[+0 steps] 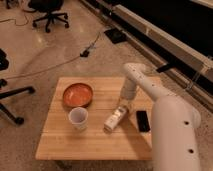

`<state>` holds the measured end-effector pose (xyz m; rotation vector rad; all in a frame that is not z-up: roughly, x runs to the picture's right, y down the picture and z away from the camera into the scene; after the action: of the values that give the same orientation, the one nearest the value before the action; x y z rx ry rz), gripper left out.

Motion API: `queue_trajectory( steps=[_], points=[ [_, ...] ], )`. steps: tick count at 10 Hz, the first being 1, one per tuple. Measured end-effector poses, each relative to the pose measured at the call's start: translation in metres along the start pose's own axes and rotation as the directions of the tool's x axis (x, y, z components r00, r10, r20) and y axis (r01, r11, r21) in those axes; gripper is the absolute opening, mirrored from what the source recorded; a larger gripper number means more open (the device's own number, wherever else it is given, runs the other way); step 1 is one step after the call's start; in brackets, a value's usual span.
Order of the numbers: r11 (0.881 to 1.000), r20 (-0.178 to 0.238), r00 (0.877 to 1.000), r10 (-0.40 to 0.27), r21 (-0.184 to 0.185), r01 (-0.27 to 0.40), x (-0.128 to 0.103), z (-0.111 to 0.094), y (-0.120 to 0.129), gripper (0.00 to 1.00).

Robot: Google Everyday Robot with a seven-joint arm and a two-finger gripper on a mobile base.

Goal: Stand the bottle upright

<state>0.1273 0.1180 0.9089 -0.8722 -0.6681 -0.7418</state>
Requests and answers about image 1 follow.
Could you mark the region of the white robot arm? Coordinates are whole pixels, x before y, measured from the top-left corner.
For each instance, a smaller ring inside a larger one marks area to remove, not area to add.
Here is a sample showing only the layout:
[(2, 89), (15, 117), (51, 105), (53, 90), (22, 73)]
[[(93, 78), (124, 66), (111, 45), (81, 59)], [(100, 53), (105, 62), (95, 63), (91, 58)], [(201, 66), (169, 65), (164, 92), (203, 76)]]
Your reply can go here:
[(153, 171), (202, 171), (195, 129), (199, 111), (181, 96), (145, 75), (146, 66), (126, 63), (121, 97), (133, 100), (139, 86), (153, 101), (151, 142)]

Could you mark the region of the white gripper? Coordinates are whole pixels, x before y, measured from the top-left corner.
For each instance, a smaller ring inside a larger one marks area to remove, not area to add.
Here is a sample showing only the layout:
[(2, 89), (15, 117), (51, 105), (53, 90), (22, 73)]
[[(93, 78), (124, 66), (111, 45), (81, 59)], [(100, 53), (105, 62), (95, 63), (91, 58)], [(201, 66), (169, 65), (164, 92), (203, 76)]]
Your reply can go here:
[(136, 96), (136, 84), (129, 79), (124, 81), (120, 96), (126, 100), (133, 100)]

